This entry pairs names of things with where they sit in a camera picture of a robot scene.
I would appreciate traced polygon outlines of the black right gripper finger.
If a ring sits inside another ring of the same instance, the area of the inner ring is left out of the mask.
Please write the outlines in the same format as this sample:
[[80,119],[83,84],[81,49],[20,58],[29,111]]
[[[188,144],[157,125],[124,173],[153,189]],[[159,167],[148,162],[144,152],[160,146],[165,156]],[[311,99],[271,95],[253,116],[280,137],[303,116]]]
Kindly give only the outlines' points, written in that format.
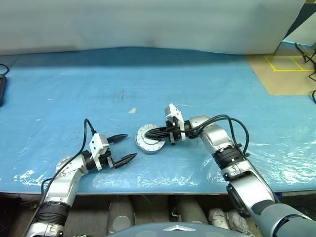
[[146,133],[145,137],[151,140],[157,140],[157,141],[165,141],[169,138],[168,133],[159,133],[159,134],[153,134],[153,133]]
[[147,132],[148,135],[168,135],[167,127],[155,127]]

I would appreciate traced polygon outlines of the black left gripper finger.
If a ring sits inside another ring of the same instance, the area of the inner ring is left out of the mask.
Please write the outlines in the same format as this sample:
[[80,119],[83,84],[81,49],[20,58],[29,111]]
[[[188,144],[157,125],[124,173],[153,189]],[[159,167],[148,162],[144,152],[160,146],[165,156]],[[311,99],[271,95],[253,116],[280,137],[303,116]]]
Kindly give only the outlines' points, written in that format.
[[127,134],[117,134],[117,135],[113,135],[111,137],[108,137],[107,141],[109,144],[118,143],[118,142],[122,141],[123,139],[125,139],[127,136],[128,136]]
[[122,166],[128,164],[136,156],[137,156],[137,153],[133,153],[133,154],[128,154],[128,155],[122,157],[119,161],[115,162],[114,168],[117,169],[119,167],[122,167]]

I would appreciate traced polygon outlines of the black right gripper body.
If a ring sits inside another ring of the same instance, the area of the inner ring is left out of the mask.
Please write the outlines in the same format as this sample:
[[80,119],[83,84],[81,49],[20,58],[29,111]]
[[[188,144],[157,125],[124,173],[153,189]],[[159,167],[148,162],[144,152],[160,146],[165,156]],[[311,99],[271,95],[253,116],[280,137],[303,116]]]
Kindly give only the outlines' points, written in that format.
[[166,131],[172,146],[181,138],[180,126],[178,122],[166,121]]

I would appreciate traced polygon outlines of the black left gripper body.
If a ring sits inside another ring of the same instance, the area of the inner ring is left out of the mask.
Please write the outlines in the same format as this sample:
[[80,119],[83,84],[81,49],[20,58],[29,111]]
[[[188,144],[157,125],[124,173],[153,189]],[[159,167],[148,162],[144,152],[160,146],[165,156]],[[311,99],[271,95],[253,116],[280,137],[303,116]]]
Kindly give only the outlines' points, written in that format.
[[110,148],[106,148],[100,151],[99,158],[98,158],[101,168],[103,169],[105,166],[108,166],[109,168],[114,168],[115,162],[112,158],[112,152]]

